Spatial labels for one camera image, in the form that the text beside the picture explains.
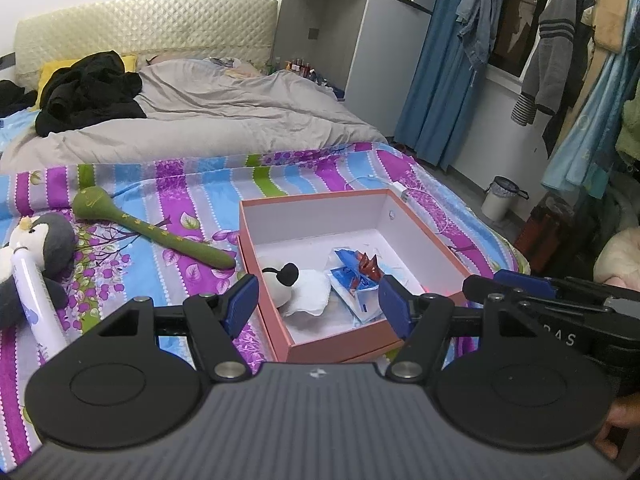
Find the person's hand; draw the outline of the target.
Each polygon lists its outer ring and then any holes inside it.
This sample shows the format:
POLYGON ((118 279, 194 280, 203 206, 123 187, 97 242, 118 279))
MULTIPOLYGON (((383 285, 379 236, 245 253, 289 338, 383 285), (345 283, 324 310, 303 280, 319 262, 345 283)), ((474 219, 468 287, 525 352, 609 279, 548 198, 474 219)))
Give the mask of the person's hand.
POLYGON ((606 416, 605 423, 594 439, 594 446, 610 460, 615 460, 618 447, 610 440, 608 434, 612 428, 630 429, 640 425, 640 394, 634 393, 616 399, 606 416))

